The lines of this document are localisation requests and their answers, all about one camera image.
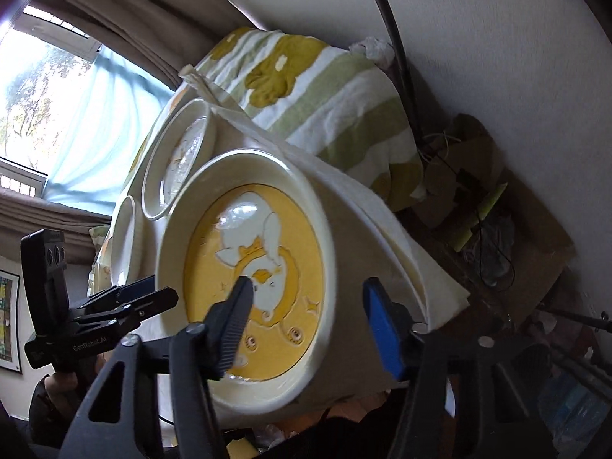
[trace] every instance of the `ceramic bowl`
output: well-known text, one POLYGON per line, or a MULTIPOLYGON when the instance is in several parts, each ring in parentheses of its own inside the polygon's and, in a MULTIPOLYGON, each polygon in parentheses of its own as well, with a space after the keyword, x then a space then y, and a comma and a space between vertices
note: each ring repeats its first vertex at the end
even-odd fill
POLYGON ((214 158, 193 175, 173 204, 155 271, 156 288, 170 286, 179 294, 179 304, 161 314, 166 334, 172 335, 188 322, 183 301, 184 268, 194 230, 217 199, 251 184, 280 190, 306 217, 321 255, 324 302, 310 345, 295 365, 265 381, 226 375, 219 382, 210 382, 217 409, 240 415, 266 414, 292 402, 311 381, 327 352, 334 323, 337 264, 329 224, 310 182, 291 163, 262 151, 235 150, 214 158))
POLYGON ((215 145, 216 126, 206 101, 188 102, 157 140, 145 173, 143 214, 156 220, 167 214, 179 191, 206 163, 215 145))
POLYGON ((138 279, 142 257, 143 215, 138 202, 126 196, 119 206, 112 233, 111 282, 129 285, 138 279))

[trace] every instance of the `plastic bag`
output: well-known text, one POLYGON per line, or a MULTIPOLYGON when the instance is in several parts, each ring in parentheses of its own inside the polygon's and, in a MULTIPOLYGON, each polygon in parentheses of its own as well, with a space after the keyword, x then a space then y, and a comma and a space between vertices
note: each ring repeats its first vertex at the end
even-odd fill
POLYGON ((265 425, 253 428, 255 443, 260 452, 268 451, 285 441, 283 432, 274 425, 265 425))
POLYGON ((358 53, 370 59, 383 71, 391 67, 391 64, 396 59, 396 53, 390 44, 372 36, 351 44, 348 49, 352 53, 358 53))
POLYGON ((580 455, 608 415, 610 405, 570 374, 550 378, 538 397, 540 416, 553 435, 559 458, 580 455))
POLYGON ((481 231, 474 234, 461 254, 463 260, 472 264, 485 285, 495 287, 512 267, 514 223, 509 215, 492 211, 481 226, 481 231))

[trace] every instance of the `white wall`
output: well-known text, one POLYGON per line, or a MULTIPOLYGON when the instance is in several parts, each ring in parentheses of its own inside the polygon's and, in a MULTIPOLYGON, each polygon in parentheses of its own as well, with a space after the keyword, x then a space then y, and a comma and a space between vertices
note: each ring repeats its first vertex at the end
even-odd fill
MULTIPOLYGON (((18 297, 17 336, 19 339, 19 356, 22 372, 22 374, 18 374, 0 368, 0 400, 2 400, 2 404, 6 408, 8 414, 27 419, 32 392, 34 391, 36 383, 46 374, 51 374, 53 368, 49 365, 40 369, 32 369, 23 351, 23 345, 34 331, 34 327, 32 326, 32 319, 30 318, 26 291, 23 287, 21 265, 0 256, 0 269, 17 274, 21 278, 18 297)), ((86 293, 89 272, 89 267, 83 265, 68 265, 65 276, 66 285, 71 297, 74 297, 74 294, 80 291, 85 291, 86 293)))
MULTIPOLYGON (((234 1, 268 29, 337 46, 386 36, 374 0, 234 1)), ((612 311, 612 45, 589 8, 583 0, 389 1, 408 58, 444 114, 483 122, 571 235, 591 311, 612 311)), ((602 341, 612 354, 612 337, 602 341)))

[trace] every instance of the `striped towel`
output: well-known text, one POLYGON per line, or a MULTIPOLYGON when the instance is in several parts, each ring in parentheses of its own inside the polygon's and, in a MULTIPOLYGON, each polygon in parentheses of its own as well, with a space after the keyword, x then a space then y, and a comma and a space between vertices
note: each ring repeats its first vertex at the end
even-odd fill
POLYGON ((197 69, 256 125, 371 188, 391 210, 425 196, 400 97, 365 57, 307 36, 243 27, 197 69))

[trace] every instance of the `framed picture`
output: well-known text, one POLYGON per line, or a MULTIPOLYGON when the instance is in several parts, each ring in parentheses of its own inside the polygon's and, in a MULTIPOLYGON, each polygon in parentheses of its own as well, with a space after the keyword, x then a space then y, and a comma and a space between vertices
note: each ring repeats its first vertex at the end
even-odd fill
POLYGON ((17 341, 19 276, 0 270, 0 368, 21 372, 17 341))

